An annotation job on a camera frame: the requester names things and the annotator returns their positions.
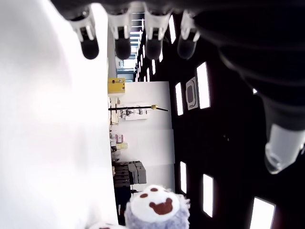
black rubber fingertip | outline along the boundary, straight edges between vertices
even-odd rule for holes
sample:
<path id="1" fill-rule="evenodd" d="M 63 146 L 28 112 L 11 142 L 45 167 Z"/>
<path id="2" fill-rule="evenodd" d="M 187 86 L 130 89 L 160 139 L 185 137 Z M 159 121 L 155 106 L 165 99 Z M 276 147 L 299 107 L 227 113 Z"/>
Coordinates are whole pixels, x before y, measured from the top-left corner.
<path id="1" fill-rule="evenodd" d="M 97 39 L 94 39 L 93 41 L 86 40 L 81 42 L 81 50 L 84 57 L 86 57 L 88 60 L 95 59 L 100 52 Z"/>
<path id="2" fill-rule="evenodd" d="M 177 46 L 177 52 L 182 59 L 188 60 L 190 59 L 196 49 L 197 42 L 193 42 L 191 40 L 183 40 L 180 36 Z"/>
<path id="3" fill-rule="evenodd" d="M 115 52 L 119 59 L 126 60 L 130 57 L 132 48 L 130 46 L 130 39 L 119 38 L 114 41 Z"/>
<path id="4" fill-rule="evenodd" d="M 147 40 L 145 46 L 146 56 L 150 60 L 158 60 L 161 54 L 162 41 L 157 39 Z"/>

plush toy face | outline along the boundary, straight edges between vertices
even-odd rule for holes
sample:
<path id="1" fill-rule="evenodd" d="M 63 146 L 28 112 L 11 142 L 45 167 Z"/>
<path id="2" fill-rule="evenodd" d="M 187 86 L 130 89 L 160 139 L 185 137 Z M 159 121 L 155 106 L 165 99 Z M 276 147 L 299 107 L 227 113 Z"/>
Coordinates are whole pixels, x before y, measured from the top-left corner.
<path id="1" fill-rule="evenodd" d="M 145 222 L 163 222 L 179 210 L 178 197 L 160 186 L 149 186 L 131 201 L 132 213 Z"/>

yellow box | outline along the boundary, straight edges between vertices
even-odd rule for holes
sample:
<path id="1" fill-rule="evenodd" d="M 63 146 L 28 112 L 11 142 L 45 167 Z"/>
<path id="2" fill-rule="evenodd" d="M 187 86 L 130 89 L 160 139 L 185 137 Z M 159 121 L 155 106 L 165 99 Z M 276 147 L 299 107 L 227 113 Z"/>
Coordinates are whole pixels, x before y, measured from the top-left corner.
<path id="1" fill-rule="evenodd" d="M 125 93 L 125 78 L 108 78 L 108 94 Z"/>

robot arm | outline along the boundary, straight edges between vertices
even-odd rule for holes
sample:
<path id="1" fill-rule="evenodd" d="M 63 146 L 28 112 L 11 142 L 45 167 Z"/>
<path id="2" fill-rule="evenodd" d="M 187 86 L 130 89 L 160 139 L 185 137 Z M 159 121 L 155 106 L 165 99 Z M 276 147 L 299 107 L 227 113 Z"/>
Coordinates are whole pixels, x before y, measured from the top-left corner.
<path id="1" fill-rule="evenodd" d="M 52 0 L 78 34 L 83 54 L 98 54 L 92 0 Z M 99 0 L 106 9 L 116 54 L 127 59 L 130 47 L 130 1 Z M 158 59 L 173 9 L 183 9 L 178 53 L 189 59 L 201 34 L 219 48 L 223 62 L 255 88 L 265 105 L 266 167 L 276 174 L 295 162 L 305 141 L 305 72 L 302 3 L 267 0 L 168 0 L 145 3 L 146 55 Z"/>

white panel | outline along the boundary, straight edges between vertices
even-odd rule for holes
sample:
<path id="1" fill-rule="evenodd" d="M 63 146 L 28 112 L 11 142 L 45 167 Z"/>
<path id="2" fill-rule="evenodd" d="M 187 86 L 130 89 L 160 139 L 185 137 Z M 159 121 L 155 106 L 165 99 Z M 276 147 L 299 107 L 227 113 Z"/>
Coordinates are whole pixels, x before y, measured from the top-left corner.
<path id="1" fill-rule="evenodd" d="M 154 60 L 152 60 L 152 73 L 153 75 L 156 73 L 156 65 Z"/>
<path id="2" fill-rule="evenodd" d="M 0 228 L 118 223 L 107 111 L 108 19 L 100 4 L 92 7 L 100 54 L 87 60 L 50 1 L 0 1 L 6 32 L 0 37 Z"/>
<path id="3" fill-rule="evenodd" d="M 275 205 L 260 198 L 254 198 L 250 229 L 270 229 Z"/>
<path id="4" fill-rule="evenodd" d="M 175 32 L 175 25 L 173 22 L 173 16 L 170 17 L 169 25 L 170 25 L 171 41 L 172 43 L 174 43 L 174 41 L 176 40 L 176 32 Z"/>
<path id="5" fill-rule="evenodd" d="M 150 75 L 149 75 L 149 68 L 147 68 L 147 82 L 150 82 L 151 78 L 150 78 Z"/>
<path id="6" fill-rule="evenodd" d="M 210 107 L 210 91 L 206 62 L 197 68 L 200 109 Z"/>
<path id="7" fill-rule="evenodd" d="M 149 118 L 126 122 L 146 121 Z M 121 151 L 121 161 L 141 161 L 144 167 L 174 164 L 173 130 L 122 130 L 122 134 L 124 141 L 128 143 L 128 149 Z"/>
<path id="8" fill-rule="evenodd" d="M 159 56 L 159 61 L 162 62 L 162 60 L 163 60 L 163 51 L 161 49 L 161 53 L 160 53 L 160 56 Z"/>
<path id="9" fill-rule="evenodd" d="M 149 111 L 149 118 L 145 121 L 120 121 L 120 130 L 172 129 L 170 88 L 168 82 L 127 83 L 125 93 L 120 96 L 121 104 L 145 102 L 149 105 L 157 104 L 169 112 Z"/>
<path id="10" fill-rule="evenodd" d="M 181 191 L 186 194 L 186 164 L 180 162 L 180 187 Z"/>
<path id="11" fill-rule="evenodd" d="M 203 210 L 208 216 L 213 217 L 213 178 L 203 175 Z"/>
<path id="12" fill-rule="evenodd" d="M 178 83 L 175 88 L 176 88 L 177 114 L 183 115 L 181 83 Z"/>

